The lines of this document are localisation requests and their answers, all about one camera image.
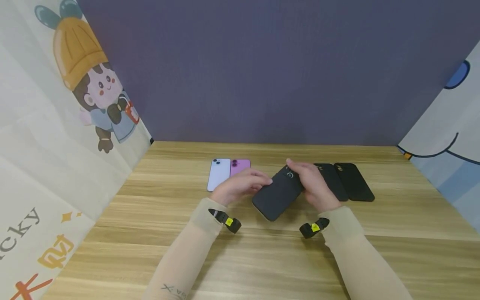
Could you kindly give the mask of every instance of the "paper backdrop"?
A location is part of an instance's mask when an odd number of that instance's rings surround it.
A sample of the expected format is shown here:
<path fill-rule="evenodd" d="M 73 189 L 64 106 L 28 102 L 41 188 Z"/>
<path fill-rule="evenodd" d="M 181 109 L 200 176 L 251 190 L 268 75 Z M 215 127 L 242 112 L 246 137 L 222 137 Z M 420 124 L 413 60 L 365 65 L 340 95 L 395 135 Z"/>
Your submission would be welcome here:
<path fill-rule="evenodd" d="M 0 2 L 0 299 L 39 299 L 150 145 L 73 0 Z"/>
<path fill-rule="evenodd" d="M 399 147 L 480 232 L 480 44 Z"/>

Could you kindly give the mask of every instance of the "smartphone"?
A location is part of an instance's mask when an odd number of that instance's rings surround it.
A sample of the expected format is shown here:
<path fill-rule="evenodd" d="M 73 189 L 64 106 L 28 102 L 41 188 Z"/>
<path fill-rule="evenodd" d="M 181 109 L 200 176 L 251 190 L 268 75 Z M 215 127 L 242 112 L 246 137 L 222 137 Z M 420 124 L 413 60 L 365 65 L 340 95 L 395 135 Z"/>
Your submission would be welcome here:
<path fill-rule="evenodd" d="M 284 166 L 272 177 L 273 183 L 262 187 L 252 203 L 269 221 L 275 221 L 303 191 L 299 175 Z"/>
<path fill-rule="evenodd" d="M 348 163 L 336 163 L 334 167 L 350 200 L 369 202 L 375 200 L 375 196 L 357 166 Z"/>
<path fill-rule="evenodd" d="M 213 190 L 230 177 L 230 159 L 216 158 L 212 160 L 208 176 L 207 191 Z"/>
<path fill-rule="evenodd" d="M 248 159 L 233 159 L 230 165 L 230 177 L 248 168 L 250 168 Z"/>
<path fill-rule="evenodd" d="M 339 201 L 347 201 L 348 194 L 345 188 L 343 187 L 340 177 L 335 171 L 335 167 L 332 164 L 314 164 L 317 166 L 320 174 L 325 179 L 328 188 L 332 191 L 335 197 Z"/>

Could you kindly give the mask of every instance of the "wrist clip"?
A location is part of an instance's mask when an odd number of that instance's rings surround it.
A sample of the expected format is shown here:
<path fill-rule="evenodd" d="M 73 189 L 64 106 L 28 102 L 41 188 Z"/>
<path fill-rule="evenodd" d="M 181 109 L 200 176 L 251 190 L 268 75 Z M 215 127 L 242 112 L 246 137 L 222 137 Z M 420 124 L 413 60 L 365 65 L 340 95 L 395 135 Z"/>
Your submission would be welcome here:
<path fill-rule="evenodd" d="M 315 234 L 324 230 L 328 226 L 328 224 L 330 224 L 329 219 L 319 218 L 315 223 L 312 223 L 311 225 L 308 223 L 303 224 L 300 227 L 300 232 L 302 233 L 304 238 L 309 239 L 313 237 Z"/>
<path fill-rule="evenodd" d="M 237 233 L 237 231 L 241 227 L 240 221 L 238 221 L 235 218 L 231 218 L 227 215 L 226 212 L 222 212 L 220 210 L 216 210 L 213 208 L 209 208 L 208 212 L 212 214 L 212 216 L 221 224 L 225 224 L 225 227 L 227 227 L 228 230 L 230 230 L 233 233 Z"/>

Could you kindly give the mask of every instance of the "dark purple backdrop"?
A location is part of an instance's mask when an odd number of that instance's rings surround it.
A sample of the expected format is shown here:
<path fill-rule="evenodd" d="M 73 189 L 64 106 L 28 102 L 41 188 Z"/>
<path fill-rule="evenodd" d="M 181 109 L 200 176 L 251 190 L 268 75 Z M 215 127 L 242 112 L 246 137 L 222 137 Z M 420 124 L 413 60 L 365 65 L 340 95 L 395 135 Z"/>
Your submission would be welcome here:
<path fill-rule="evenodd" d="M 155 140 L 395 145 L 480 1 L 79 0 Z"/>

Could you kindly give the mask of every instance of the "hand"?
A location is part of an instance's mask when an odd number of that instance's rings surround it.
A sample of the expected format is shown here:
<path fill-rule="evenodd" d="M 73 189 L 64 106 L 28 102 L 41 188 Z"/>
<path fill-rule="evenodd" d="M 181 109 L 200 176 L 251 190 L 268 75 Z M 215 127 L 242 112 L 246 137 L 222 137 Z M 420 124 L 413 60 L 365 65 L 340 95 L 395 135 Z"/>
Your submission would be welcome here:
<path fill-rule="evenodd" d="M 300 181 L 305 188 L 305 198 L 319 213 L 341 207 L 340 201 L 328 188 L 325 179 L 320 174 L 317 166 L 308 163 L 294 162 L 287 159 L 287 166 L 300 176 Z"/>
<path fill-rule="evenodd" d="M 265 173 L 249 168 L 233 175 L 222 182 L 210 195 L 210 199 L 228 206 L 243 195 L 255 194 L 264 185 L 272 184 L 272 179 Z"/>
<path fill-rule="evenodd" d="M 98 150 L 100 152 L 105 151 L 105 153 L 110 152 L 113 149 L 113 143 L 110 139 L 100 139 L 98 141 Z"/>

